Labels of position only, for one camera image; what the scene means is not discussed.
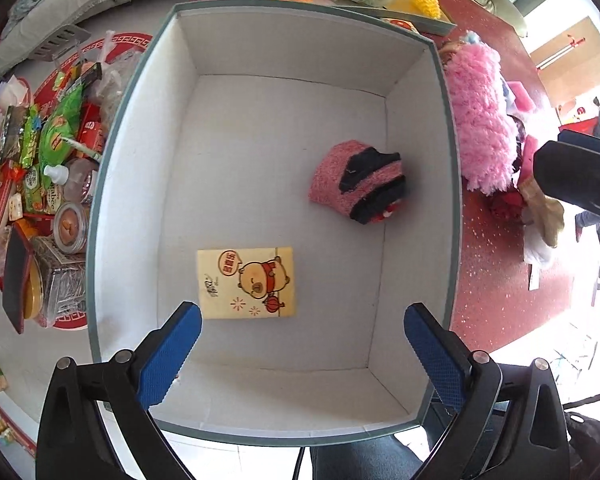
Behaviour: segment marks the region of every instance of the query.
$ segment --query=box rim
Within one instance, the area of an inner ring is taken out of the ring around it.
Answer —
[[[449,102],[448,94],[446,92],[446,83],[443,76],[442,64],[438,57],[438,51],[433,41],[419,34],[415,34],[409,30],[395,27],[389,23],[383,22],[380,19],[353,12],[351,10],[341,9],[339,7],[324,7],[317,6],[314,4],[304,4],[300,2],[290,2],[281,0],[200,0],[196,2],[186,2],[182,4],[176,4],[171,9],[171,12],[166,16],[164,23],[160,27],[159,31],[154,35],[149,47],[142,56],[134,74],[132,75],[129,83],[125,89],[125,93],[120,101],[120,106],[116,111],[116,115],[111,125],[109,132],[108,142],[106,143],[102,161],[100,163],[100,170],[98,181],[96,183],[96,192],[93,197],[93,203],[91,205],[91,220],[89,224],[88,238],[87,238],[87,251],[86,251],[86,308],[87,308],[87,324],[88,324],[88,335],[89,343],[91,347],[91,357],[93,362],[102,362],[102,354],[100,349],[100,341],[98,338],[98,327],[96,322],[96,306],[95,306],[95,250],[96,250],[96,235],[98,230],[98,221],[100,213],[100,202],[102,198],[102,191],[104,188],[104,181],[107,176],[109,169],[110,154],[115,144],[116,137],[118,136],[118,130],[122,117],[125,114],[126,107],[133,90],[138,82],[138,78],[144,70],[147,60],[153,53],[155,45],[160,37],[163,35],[166,28],[173,21],[174,17],[183,10],[196,10],[196,9],[208,9],[215,7],[281,7],[294,10],[303,10],[306,12],[316,12],[317,14],[330,14],[332,16],[339,16],[342,18],[348,18],[350,20],[357,20],[363,23],[369,23],[378,27],[384,28],[385,30],[394,32],[396,34],[402,34],[408,36],[413,40],[416,40],[424,44],[430,54],[433,56],[434,66],[436,74],[440,82],[442,91],[442,101],[445,108],[447,133],[449,140],[449,151],[450,151],[450,164],[451,164],[451,176],[453,186],[453,200],[452,200],[452,241],[451,241],[451,258],[450,258],[450,269],[449,269],[449,283],[446,292],[445,302],[445,315],[442,320],[442,326],[448,328],[451,321],[451,315],[454,306],[454,300],[456,297],[456,286],[458,283],[459,263],[460,263],[460,243],[461,243],[461,209],[460,209],[460,169],[458,164],[458,144],[456,140],[455,127],[453,122],[453,115],[451,112],[451,104]],[[283,438],[283,437],[265,437],[265,436],[240,436],[224,433],[216,433],[205,430],[196,430],[188,428],[186,426],[180,426],[171,422],[156,419],[156,424],[163,431],[170,431],[171,433],[182,434],[193,438],[200,438],[203,440],[211,440],[213,442],[225,442],[228,444],[240,444],[245,446],[278,446],[278,447],[297,447],[297,446],[326,446],[331,444],[348,444],[350,442],[356,442],[360,440],[367,440],[370,438],[377,438],[380,436],[386,436],[389,434],[398,433],[400,431],[408,430],[415,426],[422,424],[424,416],[429,407],[429,402],[433,394],[433,387],[429,381],[423,401],[420,405],[418,413],[413,420],[405,422],[403,424],[397,424],[387,428],[373,431],[362,431],[359,433],[342,434],[335,436],[321,436],[321,437],[305,437],[305,438]]]

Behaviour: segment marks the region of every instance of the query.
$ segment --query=cardboard box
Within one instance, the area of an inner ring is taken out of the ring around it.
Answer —
[[[312,203],[315,168],[357,139],[400,152],[411,192],[360,225]],[[434,44],[346,10],[268,0],[179,4],[144,55],[94,198],[94,359],[135,348],[184,300],[196,253],[292,247],[296,314],[206,320],[160,426],[297,446],[419,423],[431,389],[405,307],[448,326],[458,273],[456,139]]]

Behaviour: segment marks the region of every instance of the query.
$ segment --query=green snack bag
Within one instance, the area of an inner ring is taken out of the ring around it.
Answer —
[[[40,116],[38,115],[38,106],[33,105],[29,108],[29,117],[24,123],[24,134],[22,136],[22,154],[20,155],[20,165],[29,169],[33,164],[38,147],[38,137],[40,135]]]
[[[24,202],[28,213],[42,213],[45,208],[42,202],[42,189],[40,188],[40,168],[34,164],[29,168],[24,177]]]
[[[62,70],[58,70],[58,73],[56,74],[56,79],[54,81],[54,85],[52,90],[54,92],[57,92],[58,89],[60,88],[60,85],[62,84],[62,80],[64,80],[64,72]]]
[[[62,140],[63,137],[75,139],[80,127],[80,109],[82,107],[82,85],[79,84],[62,98],[58,106],[45,123],[40,133],[40,179],[42,186],[49,189],[51,179],[44,174],[47,166],[62,164],[73,148]]]

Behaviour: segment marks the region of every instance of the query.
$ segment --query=jeans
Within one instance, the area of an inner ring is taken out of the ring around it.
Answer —
[[[578,227],[597,225],[598,235],[600,236],[600,215],[596,215],[591,211],[583,211],[582,213],[576,215],[576,225]]]
[[[314,480],[408,480],[422,462],[393,435],[310,448]]]

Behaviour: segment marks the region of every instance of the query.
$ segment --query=pink fluffy toy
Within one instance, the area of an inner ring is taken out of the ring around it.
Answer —
[[[485,43],[464,44],[445,65],[460,170],[469,191],[486,195],[511,183],[518,130],[507,115],[500,54]]]

